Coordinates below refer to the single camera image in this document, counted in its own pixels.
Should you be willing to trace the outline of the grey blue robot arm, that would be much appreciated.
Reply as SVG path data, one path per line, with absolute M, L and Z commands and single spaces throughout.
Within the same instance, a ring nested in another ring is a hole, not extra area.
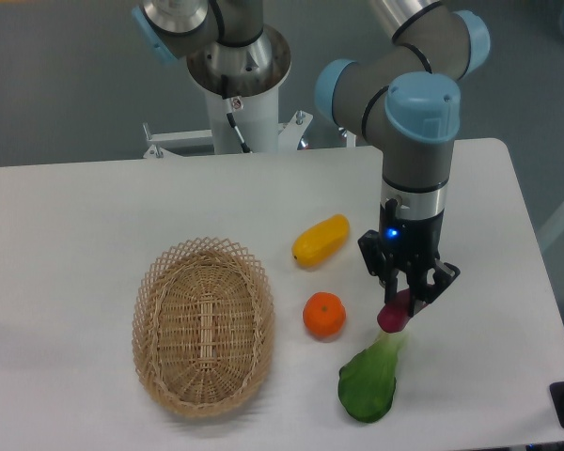
M 321 72 L 320 113 L 383 154 L 379 227 L 358 242 L 384 288 L 388 331 L 433 303 L 459 276 L 438 252 L 454 141 L 458 81 L 490 52 L 485 23 L 439 1 L 375 1 L 393 49 L 368 65 L 339 59 Z M 218 153 L 279 149 L 278 109 L 258 108 L 290 71 L 290 48 L 260 1 L 142 1 L 133 18 L 164 61 L 184 60 L 212 101 Z

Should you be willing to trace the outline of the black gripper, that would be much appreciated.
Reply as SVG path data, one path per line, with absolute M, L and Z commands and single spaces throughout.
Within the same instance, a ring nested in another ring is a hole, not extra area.
M 358 246 L 368 272 L 384 287 L 384 302 L 398 294 L 398 275 L 408 284 L 409 317 L 436 300 L 460 275 L 460 270 L 440 259 L 438 245 L 443 213 L 424 220 L 400 217 L 400 204 L 390 199 L 380 206 L 379 228 L 367 231 Z

